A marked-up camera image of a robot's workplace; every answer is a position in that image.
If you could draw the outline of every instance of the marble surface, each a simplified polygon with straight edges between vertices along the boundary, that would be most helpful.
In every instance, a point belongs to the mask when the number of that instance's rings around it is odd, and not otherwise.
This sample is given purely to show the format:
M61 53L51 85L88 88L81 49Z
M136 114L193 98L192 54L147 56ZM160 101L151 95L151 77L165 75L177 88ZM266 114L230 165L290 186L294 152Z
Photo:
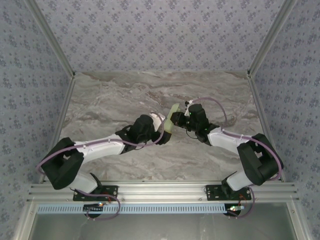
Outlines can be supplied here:
M91 72L77 73L60 137L88 141L107 137L132 124L141 114L167 115L171 106L198 97L213 97L226 110L226 129L254 135L262 132L245 76L235 72ZM210 122L222 124L214 102L203 102ZM222 180L241 170L239 157L191 139L175 127L165 145L107 156L81 169L101 180Z

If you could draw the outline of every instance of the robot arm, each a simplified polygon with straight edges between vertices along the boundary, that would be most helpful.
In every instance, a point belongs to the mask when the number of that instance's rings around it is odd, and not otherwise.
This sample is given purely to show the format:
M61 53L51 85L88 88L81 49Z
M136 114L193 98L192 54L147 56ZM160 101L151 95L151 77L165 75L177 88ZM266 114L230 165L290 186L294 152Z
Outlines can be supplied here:
M73 149L52 157L41 167L56 190L71 188L86 193L95 191L95 194L99 194L96 190L100 185L99 180L92 173L81 172L81 166L101 157L125 154L134 150L136 148L134 145L146 143L149 140L155 142L161 136L158 129L164 119L165 117L161 114L141 115L133 125L126 126L111 136L92 141L73 142L69 137L63 138L44 159L65 148ZM170 136L168 132L164 132L156 144L167 143Z
M262 185L277 174L279 167L273 156L262 146L249 139L257 140L268 146L274 153L272 145L265 135L245 136L222 131L221 127L209 123L201 104L186 102L186 112L174 112L171 121L174 125L195 132L197 139L209 146L224 148L239 154L243 170L237 171L222 181L222 191L229 198L238 196L238 191L251 185Z

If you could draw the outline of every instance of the wall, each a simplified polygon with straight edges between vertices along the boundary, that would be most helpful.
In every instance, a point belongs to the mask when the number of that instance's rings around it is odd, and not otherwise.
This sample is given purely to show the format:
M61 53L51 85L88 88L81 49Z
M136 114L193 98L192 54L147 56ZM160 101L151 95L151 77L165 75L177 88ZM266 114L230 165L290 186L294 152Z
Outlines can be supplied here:
M37 0L73 70L248 69L283 0Z
M299 0L255 82L288 181L320 239L320 2Z
M69 79L23 0L0 1L0 239L11 239Z

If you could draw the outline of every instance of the patterned wallpaper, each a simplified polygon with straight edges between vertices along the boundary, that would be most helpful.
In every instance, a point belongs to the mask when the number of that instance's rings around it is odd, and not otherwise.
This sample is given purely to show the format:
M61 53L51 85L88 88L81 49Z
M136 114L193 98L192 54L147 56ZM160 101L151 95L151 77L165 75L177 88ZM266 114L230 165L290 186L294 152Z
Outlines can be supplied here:
M283 0L36 0L73 70L245 70Z
M0 239L49 148L69 79L23 0L0 0Z
M320 2L299 0L254 77L288 181L320 240Z

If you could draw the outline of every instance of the green object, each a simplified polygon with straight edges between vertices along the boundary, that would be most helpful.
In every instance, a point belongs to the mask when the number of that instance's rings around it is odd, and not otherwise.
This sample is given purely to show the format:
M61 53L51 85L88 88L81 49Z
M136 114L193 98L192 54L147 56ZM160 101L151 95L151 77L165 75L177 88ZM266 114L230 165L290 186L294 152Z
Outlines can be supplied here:
M172 127L174 126L174 123L171 121L171 116L173 113L180 111L179 105L179 103L175 103L172 105L168 113L168 116L166 117L166 120L164 122L164 130L168 133L171 133Z

